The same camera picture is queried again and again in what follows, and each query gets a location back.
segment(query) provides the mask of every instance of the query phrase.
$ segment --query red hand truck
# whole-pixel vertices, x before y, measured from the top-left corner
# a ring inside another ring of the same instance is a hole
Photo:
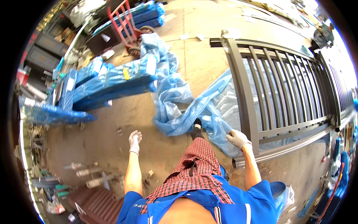
[[[140,29],[135,28],[134,20],[132,17],[132,13],[130,11],[130,6],[128,0],[124,0],[113,12],[111,12],[111,6],[110,6],[110,0],[107,2],[107,13],[108,17],[112,21],[112,24],[115,28],[115,30],[118,32],[122,42],[124,43],[124,46],[128,52],[128,54],[132,55],[135,59],[139,59],[140,56],[140,35],[144,33],[154,33],[155,30],[153,27],[150,26],[143,26]],[[121,9],[123,12],[124,20],[122,20],[118,10]],[[113,16],[118,18],[118,21],[120,22],[120,26],[117,25],[116,21],[114,20]],[[124,38],[122,34],[122,30],[126,33],[129,42]]]

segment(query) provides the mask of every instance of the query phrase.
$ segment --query wheel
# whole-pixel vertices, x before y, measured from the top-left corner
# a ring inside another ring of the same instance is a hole
[[[128,54],[133,56],[135,59],[139,59],[140,57],[140,47],[131,47],[128,49]]]
[[[143,26],[140,28],[140,31],[142,31],[143,33],[155,33],[154,28],[150,26]]]

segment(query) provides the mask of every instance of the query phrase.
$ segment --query red plaid apron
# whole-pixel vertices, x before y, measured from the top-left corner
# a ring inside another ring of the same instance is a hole
[[[207,189],[217,195],[221,203],[234,204],[222,183],[213,175],[220,175],[220,165],[210,144],[203,138],[196,138],[185,150],[173,173],[148,197],[139,215],[147,213],[147,205],[159,197],[166,197],[181,191]]]

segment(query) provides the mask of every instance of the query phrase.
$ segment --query hand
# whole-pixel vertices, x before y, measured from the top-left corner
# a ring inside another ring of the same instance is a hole
[[[135,130],[128,138],[130,149],[129,152],[135,152],[139,156],[139,143],[142,141],[142,133]]]
[[[231,144],[233,144],[234,146],[236,146],[237,148],[239,148],[242,151],[242,147],[246,144],[249,143],[251,144],[251,141],[249,141],[246,137],[246,135],[238,130],[235,129],[231,129],[229,131],[229,134],[226,135],[227,140],[229,140],[229,142],[231,142]]]

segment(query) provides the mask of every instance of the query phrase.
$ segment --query yellow tag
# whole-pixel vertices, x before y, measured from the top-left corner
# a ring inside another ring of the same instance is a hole
[[[129,80],[128,69],[126,67],[123,68],[123,74],[124,74],[124,78],[126,80]]]

